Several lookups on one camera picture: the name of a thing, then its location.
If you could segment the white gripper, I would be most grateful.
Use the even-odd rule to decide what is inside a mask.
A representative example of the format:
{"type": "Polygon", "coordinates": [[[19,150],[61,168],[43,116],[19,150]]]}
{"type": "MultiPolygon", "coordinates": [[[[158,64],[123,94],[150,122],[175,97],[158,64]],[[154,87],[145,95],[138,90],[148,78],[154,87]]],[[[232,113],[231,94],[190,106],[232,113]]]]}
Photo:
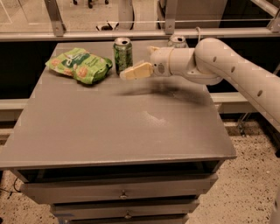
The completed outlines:
{"type": "Polygon", "coordinates": [[[120,72],[120,78],[125,81],[148,78],[153,74],[161,77],[171,76],[170,72],[170,56],[172,53],[171,47],[148,47],[150,56],[150,63],[139,61],[134,66],[130,66],[120,72]]]}

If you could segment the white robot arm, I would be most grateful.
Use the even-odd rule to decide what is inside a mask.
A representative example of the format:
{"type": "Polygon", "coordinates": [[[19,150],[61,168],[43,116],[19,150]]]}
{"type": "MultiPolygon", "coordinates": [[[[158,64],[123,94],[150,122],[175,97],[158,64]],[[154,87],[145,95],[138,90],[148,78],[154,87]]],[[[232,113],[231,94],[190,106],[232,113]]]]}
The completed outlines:
{"type": "Polygon", "coordinates": [[[228,81],[276,129],[280,129],[280,78],[244,59],[216,38],[205,38],[194,48],[144,48],[148,62],[139,62],[121,72],[125,80],[152,74],[179,75],[199,84],[214,85],[228,81]]]}

